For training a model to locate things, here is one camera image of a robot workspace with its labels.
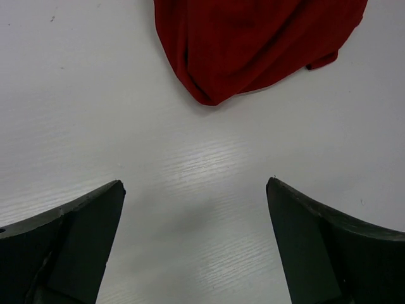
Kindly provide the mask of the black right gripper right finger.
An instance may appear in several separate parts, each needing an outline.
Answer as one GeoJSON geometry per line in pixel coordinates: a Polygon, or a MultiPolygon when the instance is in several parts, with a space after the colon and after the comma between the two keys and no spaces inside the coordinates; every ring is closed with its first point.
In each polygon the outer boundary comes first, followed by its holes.
{"type": "Polygon", "coordinates": [[[404,233],[317,202],[272,177],[271,223],[292,303],[404,303],[404,233]]]}

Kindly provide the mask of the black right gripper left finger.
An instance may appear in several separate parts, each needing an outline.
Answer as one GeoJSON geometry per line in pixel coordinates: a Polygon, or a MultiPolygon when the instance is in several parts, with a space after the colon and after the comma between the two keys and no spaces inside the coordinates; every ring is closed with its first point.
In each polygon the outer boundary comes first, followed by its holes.
{"type": "Polygon", "coordinates": [[[1,303],[95,303],[125,194],[114,180],[1,227],[1,303]]]}

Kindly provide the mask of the red t shirt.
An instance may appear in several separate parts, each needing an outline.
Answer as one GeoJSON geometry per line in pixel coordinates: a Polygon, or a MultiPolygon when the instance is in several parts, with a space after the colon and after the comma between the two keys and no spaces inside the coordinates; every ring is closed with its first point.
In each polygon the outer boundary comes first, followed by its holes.
{"type": "Polygon", "coordinates": [[[294,72],[334,62],[366,1],[154,2],[156,31],[178,80],[216,106],[294,72]]]}

